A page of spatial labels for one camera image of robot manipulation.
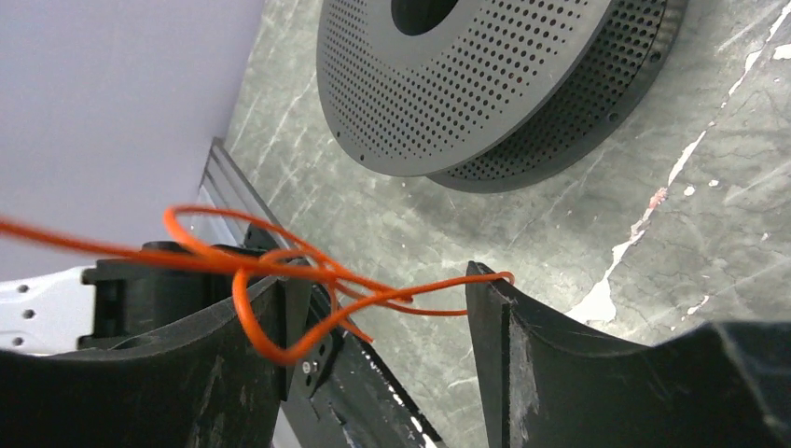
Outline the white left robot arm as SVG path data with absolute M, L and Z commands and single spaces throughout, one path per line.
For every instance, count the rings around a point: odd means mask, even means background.
M 246 340 L 231 283 L 125 259 L 4 283 L 2 405 L 93 408 L 251 391 L 278 402 L 292 385 L 313 392 L 340 334 L 321 338 L 294 367 L 276 365 Z

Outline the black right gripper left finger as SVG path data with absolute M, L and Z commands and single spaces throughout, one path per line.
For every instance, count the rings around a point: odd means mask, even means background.
M 5 447 L 266 447 L 293 372 L 248 342 L 225 276 L 1 286 Z

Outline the dark grey perforated spool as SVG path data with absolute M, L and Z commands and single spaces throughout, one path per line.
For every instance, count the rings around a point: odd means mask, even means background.
M 316 71 L 346 155 L 497 193 L 559 174 L 650 89 L 684 1 L 326 1 Z

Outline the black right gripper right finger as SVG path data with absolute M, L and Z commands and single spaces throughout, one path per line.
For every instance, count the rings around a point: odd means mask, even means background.
M 717 321 L 664 343 L 605 334 L 479 262 L 467 319 L 491 447 L 786 447 L 790 326 Z

